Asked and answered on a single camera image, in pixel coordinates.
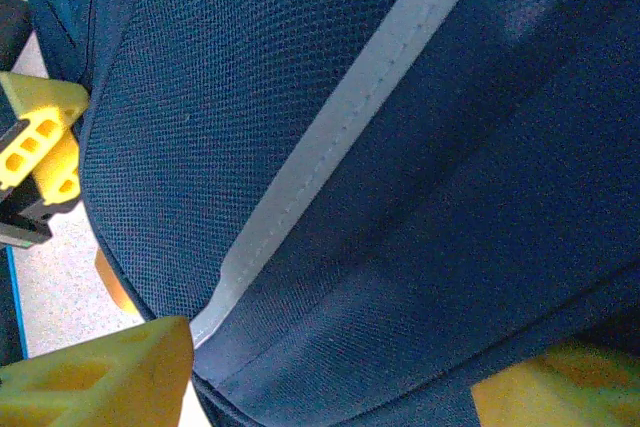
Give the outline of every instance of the orange object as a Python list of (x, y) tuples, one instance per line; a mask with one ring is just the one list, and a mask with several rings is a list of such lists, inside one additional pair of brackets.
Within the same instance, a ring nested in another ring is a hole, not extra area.
[(116, 277), (107, 258), (100, 249), (98, 249), (96, 253), (96, 270), (115, 304), (128, 314), (138, 314), (138, 309), (136, 309), (136, 306), (131, 302), (129, 295), (127, 295), (120, 280)]

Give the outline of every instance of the fabric panel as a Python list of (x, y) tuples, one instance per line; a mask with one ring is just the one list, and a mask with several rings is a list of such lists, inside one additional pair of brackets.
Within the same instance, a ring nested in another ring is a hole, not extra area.
[[(469, 386), (490, 375), (540, 354), (543, 346), (557, 344), (566, 339), (569, 332), (582, 330), (610, 315), (617, 315), (629, 306), (638, 305), (640, 295), (640, 266), (632, 264), (619, 274), (600, 282), (594, 289), (584, 292), (578, 298), (571, 299), (561, 309), (545, 316), (523, 331), (510, 337), (506, 342), (492, 346), (482, 355), (452, 369), (433, 382), (395, 399), (378, 409), (351, 419), (340, 427), (386, 427), (389, 425), (456, 425), (455, 409), (457, 404), (442, 396), (454, 386)], [(424, 406), (437, 410), (439, 405), (434, 399), (442, 401), (440, 409), (449, 409), (451, 417), (441, 422), (434, 419)]]
[(196, 353), (214, 386), (301, 322), (623, 0), (557, 0), (520, 42), (504, 30), (507, 1), (462, 0), (450, 14), (210, 340), (209, 354)]
[(458, 0), (397, 0), (289, 154), (191, 321), (198, 349), (233, 310)]
[(155, 314), (205, 305), (233, 239), (393, 1), (139, 0), (92, 99), (81, 173), (96, 228)]
[[(10, 71), (31, 34), (27, 4), (18, 0), (0, 0), (0, 28), (0, 70)], [(0, 111), (0, 133), (8, 128), (2, 114)]]
[[(637, 259), (638, 2), (217, 390), (265, 425), (332, 425), (435, 379)], [(271, 293), (261, 277), (254, 285)], [(200, 373), (212, 365), (202, 360)]]
[(577, 338), (581, 342), (640, 357), (640, 305), (581, 332)]
[(191, 380), (200, 405), (213, 427), (235, 427), (236, 425), (261, 427), (260, 424), (239, 412), (224, 397), (211, 389), (209, 384), (202, 380), (198, 374), (194, 373)]
[[(53, 79), (78, 82), (86, 68), (90, 0), (80, 2), (73, 15), (68, 6), (58, 11), (50, 0), (29, 0), (31, 20), (38, 35), (40, 50), (49, 76)], [(69, 27), (78, 37), (74, 40), (61, 20), (66, 18)]]

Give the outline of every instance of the stitching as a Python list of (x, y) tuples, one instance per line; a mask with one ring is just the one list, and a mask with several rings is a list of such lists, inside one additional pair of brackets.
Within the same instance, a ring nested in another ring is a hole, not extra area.
[[(318, 172), (323, 167), (324, 163), (327, 161), (329, 155), (333, 152), (333, 150), (335, 149), (336, 146), (340, 145), (340, 143), (341, 143), (341, 141), (342, 141), (342, 139), (344, 137), (344, 134), (346, 132), (348, 132), (351, 124), (353, 124), (353, 121), (362, 112), (363, 107), (365, 107), (370, 102), (370, 100), (373, 97), (373, 95), (380, 88), (380, 85), (382, 85), (382, 83), (386, 80), (386, 76), (389, 73), (389, 71), (391, 70), (391, 68), (395, 65), (395, 63), (398, 61), (400, 56), (402, 56), (402, 54), (406, 51), (407, 47), (409, 46), (409, 43), (411, 42), (413, 37), (416, 35), (416, 33), (419, 30), (422, 29), (422, 27), (424, 26), (426, 20), (431, 15), (431, 12), (435, 8), (435, 6), (438, 5), (439, 1), (440, 0), (435, 0), (426, 9), (425, 14), (423, 15), (422, 21), (418, 22), (418, 24), (416, 24), (409, 31), (409, 34), (407, 36), (407, 40), (402, 43), (402, 47), (397, 52), (395, 57), (387, 60), (387, 69), (382, 73), (382, 75), (379, 76), (378, 80), (375, 81), (375, 83), (373, 84), (373, 86), (372, 86), (371, 90), (369, 91), (369, 93), (364, 96), (364, 100), (355, 109), (353, 109), (351, 111), (351, 113), (347, 116), (344, 124), (342, 124), (342, 127), (340, 128), (338, 133), (335, 135), (335, 137), (331, 141), (331, 146), (322, 154), (322, 156), (320, 157), (320, 159), (318, 160), (318, 162), (314, 166), (312, 173), (309, 176), (307, 176), (307, 178), (305, 179), (304, 184), (302, 185), (302, 187), (300, 187), (300, 189), (298, 189), (298, 191), (296, 192), (295, 198), (291, 202), (289, 202), (287, 204), (287, 206), (284, 208), (284, 210), (280, 213), (280, 215), (278, 217), (278, 221), (277, 221), (277, 226), (278, 226), (277, 229), (276, 230), (269, 230), (269, 234), (265, 237), (265, 239), (261, 242), (260, 246), (256, 249), (255, 253), (252, 256), (252, 259), (249, 261), (249, 267), (254, 267), (255, 266), (255, 263), (258, 260), (258, 257), (260, 256), (260, 254), (262, 253), (264, 248), (267, 246), (269, 241), (273, 238), (273, 236), (276, 233), (279, 233), (279, 232), (282, 231), (282, 226), (284, 224), (285, 219), (291, 213), (293, 208), (296, 207), (300, 203), (300, 200), (302, 199), (302, 194), (305, 193), (305, 191), (309, 188), (311, 183), (316, 179), (316, 176), (317, 176)], [(203, 327), (195, 335), (194, 342), (198, 343), (202, 339), (202, 334), (204, 332), (208, 331), (213, 325), (214, 325), (214, 322), (209, 322), (205, 327)]]
[[(111, 50), (110, 57), (107, 59), (106, 65), (107, 67), (104, 70), (103, 76), (100, 81), (95, 84), (96, 88), (93, 90), (93, 95), (90, 99), (89, 108), (85, 111), (85, 123), (82, 129), (82, 134), (80, 136), (79, 147), (80, 147), (80, 158), (78, 159), (78, 168), (80, 170), (80, 179), (82, 179), (84, 174), (84, 164), (87, 157), (87, 152), (89, 150), (89, 140), (91, 139), (91, 131), (93, 129), (94, 120), (96, 114), (98, 112), (98, 107), (100, 106), (100, 102), (102, 100), (102, 96), (104, 94), (104, 90), (109, 80), (111, 79), (111, 75), (113, 73), (113, 68), (116, 63), (119, 49), (122, 46), (124, 41), (127, 28), (131, 22), (131, 19), (134, 17), (135, 8), (138, 6), (140, 0), (125, 0), (125, 5), (123, 7), (124, 11), (122, 14), (122, 24), (118, 31), (115, 33), (114, 45), (115, 48)], [(85, 209), (87, 210), (87, 214), (93, 211), (93, 200), (90, 195), (86, 193), (83, 195), (83, 201), (85, 205)], [(91, 224), (91, 230), (93, 232), (99, 232), (97, 229), (96, 222), (93, 221), (93, 216), (88, 215), (89, 223)], [(143, 301), (142, 297), (138, 294), (137, 290), (133, 288), (133, 285), (129, 281), (128, 277), (125, 275), (124, 270), (120, 263), (116, 260), (115, 255), (113, 254), (111, 248), (106, 239), (104, 239), (101, 235), (96, 235), (96, 240), (98, 241), (98, 245), (102, 248), (102, 251), (105, 255), (109, 255), (111, 260), (114, 263), (111, 264), (114, 271), (118, 271), (120, 273), (120, 281), (123, 285), (128, 285), (129, 287), (125, 287), (125, 290), (129, 294), (129, 297), (135, 299), (136, 307), (140, 310), (140, 314), (145, 318), (145, 320), (155, 319), (155, 313), (149, 308), (146, 302)]]
[[(461, 376), (465, 376), (467, 380), (466, 386), (469, 387), (470, 384), (475, 383), (479, 380), (482, 380), (482, 378), (486, 378), (486, 376), (489, 375), (488, 373), (483, 373), (481, 371), (482, 357), (484, 357), (485, 361), (486, 361), (486, 358), (489, 357), (489, 363), (491, 363), (492, 361), (495, 362), (496, 356), (500, 356), (501, 358), (504, 358), (505, 349), (509, 349), (509, 344), (511, 344), (511, 350), (510, 351), (507, 350), (507, 355), (509, 352), (512, 352), (512, 353), (517, 352), (518, 347), (522, 347), (523, 337), (525, 336), (530, 337), (531, 335), (536, 335), (536, 331), (537, 331), (537, 335), (539, 335), (540, 329), (545, 328), (544, 327), (545, 324), (547, 325), (551, 324), (551, 327), (553, 328), (553, 323), (558, 321), (558, 317), (561, 317), (561, 316), (566, 317), (567, 311), (569, 311), (569, 314), (568, 314), (569, 317), (571, 317), (572, 315), (571, 310), (580, 309), (580, 308), (585, 310), (588, 309), (588, 311), (592, 313), (593, 312), (592, 308), (588, 306), (588, 303), (590, 301), (593, 302), (594, 297), (598, 295), (602, 295), (603, 291), (605, 292), (605, 295), (606, 295), (606, 289), (611, 289), (611, 285), (614, 285), (613, 287), (614, 289), (621, 289), (622, 287), (620, 287), (620, 283), (625, 282), (625, 277), (629, 276), (630, 271), (634, 269), (636, 270), (638, 269), (638, 264), (632, 261), (631, 264), (626, 265), (622, 269), (617, 270), (615, 273), (605, 277), (604, 279), (601, 279), (595, 282), (595, 284), (587, 288), (585, 291), (581, 291), (573, 296), (570, 296), (564, 302), (561, 302), (559, 305), (552, 308), (551, 311), (547, 312), (541, 317), (538, 317), (532, 320), (531, 322), (523, 325), (521, 328), (517, 329), (515, 332), (507, 335), (506, 337), (492, 344), (487, 345), (484, 349), (474, 353), (469, 358), (461, 361), (457, 365), (454, 365), (452, 367), (445, 369), (433, 379), (428, 380), (416, 386), (415, 388), (409, 390), (408, 392), (405, 392), (404, 394), (401, 394), (398, 397), (395, 397), (393, 399), (390, 399), (384, 402), (383, 404), (373, 407), (350, 419), (345, 419), (343, 421), (340, 421), (338, 424), (334, 424), (334, 425), (336, 426), (345, 425), (347, 424), (347, 422), (351, 423), (356, 419), (360, 419), (361, 421), (359, 422), (360, 424), (366, 423), (367, 418), (370, 418), (371, 415), (375, 415), (374, 412), (379, 412), (383, 409), (388, 409), (389, 407), (393, 408), (394, 405), (398, 405), (402, 402), (406, 403), (406, 400), (409, 397), (415, 398), (415, 396), (419, 395), (421, 391), (424, 392), (424, 390), (429, 387), (433, 390), (434, 388), (437, 389), (438, 386), (442, 386), (443, 384), (446, 385), (447, 383), (450, 384), (452, 382), (460, 382)], [(606, 314), (603, 311), (600, 311), (599, 314), (601, 318), (604, 318), (606, 316)], [(535, 352), (531, 352), (530, 349), (527, 349), (525, 356), (531, 356), (534, 353)]]

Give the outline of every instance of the black plastic part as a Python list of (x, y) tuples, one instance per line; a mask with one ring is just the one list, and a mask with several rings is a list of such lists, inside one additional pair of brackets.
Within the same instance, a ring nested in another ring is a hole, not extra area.
[(0, 189), (0, 210), (2, 210), (2, 202), (11, 195), (13, 189), (2, 190)]
[[(0, 107), (4, 107), (4, 101), (6, 99), (6, 96), (4, 95), (4, 91), (2, 89), (0, 89)], [(13, 124), (9, 130), (7, 130), (2, 137), (0, 137), (0, 152), (2, 152), (4, 149), (6, 149), (7, 147), (9, 147), (9, 145), (11, 144), (11, 142), (13, 142), (15, 140), (15, 138), (20, 135), (24, 129), (26, 129), (29, 126), (29, 121), (24, 119), (24, 120), (17, 120), (15, 124)]]
[(17, 214), (0, 213), (0, 243), (26, 249), (51, 238), (49, 226)]
[(78, 196), (63, 204), (44, 205), (36, 182), (29, 175), (0, 203), (0, 211), (12, 212), (36, 222), (47, 222), (55, 214), (71, 212), (79, 200)]
[(29, 7), (20, 0), (0, 0), (0, 70), (11, 70), (31, 34)]
[(4, 248), (0, 249), (0, 309), (0, 366), (3, 366), (23, 360), (9, 258)]
[(611, 317), (602, 324), (576, 335), (582, 342), (615, 349), (640, 358), (640, 307)]

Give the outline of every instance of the navy fabric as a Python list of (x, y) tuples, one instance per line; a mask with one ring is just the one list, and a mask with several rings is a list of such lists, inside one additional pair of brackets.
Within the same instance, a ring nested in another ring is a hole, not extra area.
[(91, 90), (113, 50), (125, 0), (29, 0), (50, 77)]
[[(365, 259), (338, 262), (318, 245), (311, 249), (321, 254), (310, 255), (303, 219), (226, 322), (244, 333), (238, 347), (205, 346), (196, 372), (263, 425), (333, 425), (437, 378), (637, 259), (639, 5), (621, 11)], [(359, 162), (345, 159), (309, 217), (327, 212), (324, 194)], [(288, 278), (300, 271), (317, 284), (342, 278), (285, 330), (309, 285)], [(242, 316), (247, 304), (251, 319)], [(624, 306), (594, 306), (589, 320)], [(277, 324), (267, 349), (215, 378), (219, 363)], [(565, 325), (533, 352), (580, 327)]]
[(11, 109), (9, 99), (4, 91), (0, 92), (0, 137), (16, 123), (16, 115)]
[(0, 70), (11, 70), (32, 30), (27, 4), (0, 0), (0, 29)]
[(506, 0), (462, 0), (263, 272), (269, 287), (256, 283), (211, 340), (203, 374), (217, 385), (300, 322), (622, 1), (557, 0), (518, 41)]
[(577, 338), (582, 342), (640, 358), (640, 305), (581, 332)]
[(253, 207), (394, 1), (138, 0), (94, 82), (81, 178), (152, 312), (206, 304)]
[[(53, 75), (93, 89), (85, 201), (146, 318), (206, 303), (393, 1), (90, 0), (76, 43), (33, 0)], [(625, 1), (460, 2), (197, 353), (213, 421), (476, 426), (470, 383), (637, 304)]]

